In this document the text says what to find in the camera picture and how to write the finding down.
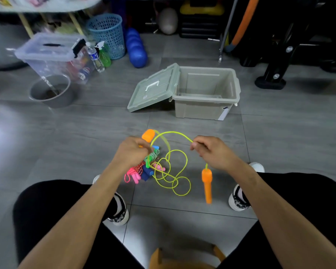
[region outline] right hand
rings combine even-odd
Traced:
[[[240,158],[219,138],[197,136],[190,145],[206,163],[215,169],[229,172]]]

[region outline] blue plastic basket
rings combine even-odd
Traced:
[[[105,41],[110,59],[124,56],[122,17],[117,14],[105,13],[89,19],[86,24],[96,42]]]

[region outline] chair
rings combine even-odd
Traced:
[[[214,255],[222,262],[226,257],[221,250],[212,245]],[[170,260],[168,262],[162,262],[162,249],[157,248],[152,254],[149,263],[149,269],[214,269],[215,267],[205,262],[181,262],[176,260]]]

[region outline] tile floor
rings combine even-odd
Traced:
[[[245,161],[262,163],[267,172],[315,172],[336,180],[336,74],[290,66],[283,90],[261,90],[254,80],[263,75],[266,64],[243,68],[227,56],[218,63],[215,41],[153,34],[142,38],[149,55],[146,67],[133,68],[128,56],[113,61],[81,87],[73,105],[63,109],[30,101],[27,90],[38,77],[31,68],[0,72],[0,268],[17,266],[11,210],[23,189],[51,179],[89,184],[110,162],[121,140],[147,128],[190,137],[215,135]],[[129,113],[126,107],[136,84],[175,62],[235,69],[242,90],[238,107],[223,122],[176,118],[170,104]],[[204,162],[189,152],[182,138],[168,139],[188,153],[184,173],[192,181],[191,192],[178,197],[154,180],[136,186],[122,181],[119,192],[130,204],[130,220],[123,227],[108,227],[144,267],[155,248],[169,249],[175,243],[171,240],[183,237],[215,243],[228,255],[255,223],[254,212],[230,209],[227,200],[235,183],[217,171],[213,204],[207,206],[200,178]],[[174,158],[173,171],[181,167],[181,160]],[[186,187],[182,183],[178,191]]]

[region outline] yellow jump rope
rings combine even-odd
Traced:
[[[150,162],[151,162],[151,160],[152,160],[152,158],[151,158],[150,155],[149,155],[149,156],[147,157],[147,159],[146,159],[146,167],[147,167],[147,168],[150,167],[150,168],[152,168],[152,169],[154,170],[153,177],[154,177],[154,179],[157,181],[158,185],[160,185],[161,187],[166,188],[166,189],[172,189],[173,192],[174,192],[176,195],[179,195],[179,196],[185,196],[185,195],[187,195],[187,194],[190,192],[190,190],[191,190],[191,182],[190,182],[190,180],[189,180],[187,177],[185,177],[185,176],[179,176],[179,175],[183,172],[183,170],[184,170],[185,167],[187,166],[187,164],[188,164],[188,157],[187,157],[186,153],[184,153],[182,150],[179,150],[179,149],[171,150],[171,149],[170,149],[170,144],[169,144],[169,142],[168,142],[168,141],[166,140],[166,138],[163,136],[163,135],[165,135],[165,134],[170,134],[170,133],[181,135],[181,136],[183,136],[184,138],[186,138],[188,141],[190,141],[191,143],[193,142],[193,141],[192,141],[191,139],[189,139],[186,135],[184,135],[184,134],[182,134],[182,133],[180,133],[180,132],[176,132],[176,131],[166,131],[166,132],[163,132],[163,133],[159,133],[157,130],[148,129],[148,130],[142,135],[142,139],[144,139],[145,141],[147,141],[148,143],[150,143],[150,146],[152,147],[153,144],[154,144],[154,142],[155,142],[158,138],[161,138],[161,139],[164,141],[164,143],[166,144],[166,146],[167,146],[168,153],[166,154],[165,157],[160,158],[160,159],[156,162],[156,164],[160,166],[160,170],[157,169],[156,167],[154,167],[154,166],[152,166],[152,165],[150,164]],[[170,174],[171,166],[170,166],[170,162],[169,162],[169,160],[170,160],[170,154],[171,154],[172,152],[175,152],[175,151],[178,151],[178,152],[183,153],[183,155],[186,157],[186,163],[185,163],[183,169],[182,169],[176,176],[172,176],[172,175]],[[168,172],[163,172],[163,167],[162,167],[162,165],[161,165],[161,161],[162,161],[162,160],[165,160],[165,161],[169,164],[169,171],[168,171]],[[157,178],[157,176],[156,176],[156,172],[160,172],[160,173],[162,173],[162,177],[161,177],[161,178]],[[167,176],[172,177],[173,180],[172,180],[172,181],[168,181],[168,180],[166,180],[166,177],[167,177]],[[185,179],[188,180],[188,182],[189,182],[189,190],[188,190],[185,194],[178,194],[178,193],[175,192],[175,187],[178,186],[178,180],[181,179],[181,178],[185,178]],[[167,186],[162,185],[162,184],[160,183],[160,180],[162,180],[162,179],[163,179],[164,181],[166,181],[167,183],[171,183],[172,186],[171,186],[171,187],[167,187]],[[204,182],[205,199],[206,199],[206,203],[208,203],[208,204],[211,204],[211,203],[212,203],[212,194],[211,194],[211,181],[212,181],[212,179],[213,179],[212,172],[211,172],[210,169],[208,169],[208,164],[206,164],[206,165],[205,165],[205,168],[204,168],[203,171],[202,171],[202,181]]]

